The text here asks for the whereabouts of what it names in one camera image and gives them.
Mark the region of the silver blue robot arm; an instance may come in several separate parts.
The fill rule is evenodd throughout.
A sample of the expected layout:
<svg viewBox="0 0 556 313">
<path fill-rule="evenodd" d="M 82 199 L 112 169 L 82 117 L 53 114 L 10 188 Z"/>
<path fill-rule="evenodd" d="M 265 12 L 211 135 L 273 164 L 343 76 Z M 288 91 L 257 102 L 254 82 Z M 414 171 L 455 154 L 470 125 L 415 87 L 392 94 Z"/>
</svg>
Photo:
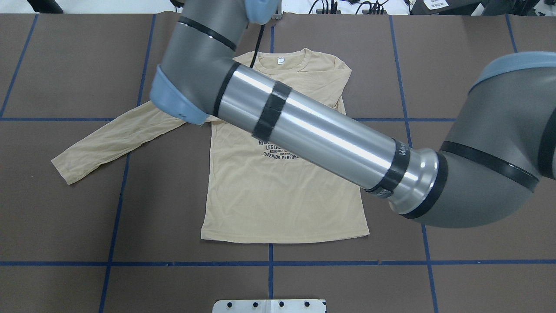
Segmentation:
<svg viewBox="0 0 556 313">
<path fill-rule="evenodd" d="M 555 53 L 491 62 L 471 87 L 439 151 L 413 150 L 234 61 L 249 23 L 276 0 L 186 0 L 150 99 L 188 123 L 214 116 L 270 141 L 429 226 L 502 220 L 555 179 Z"/>
</svg>

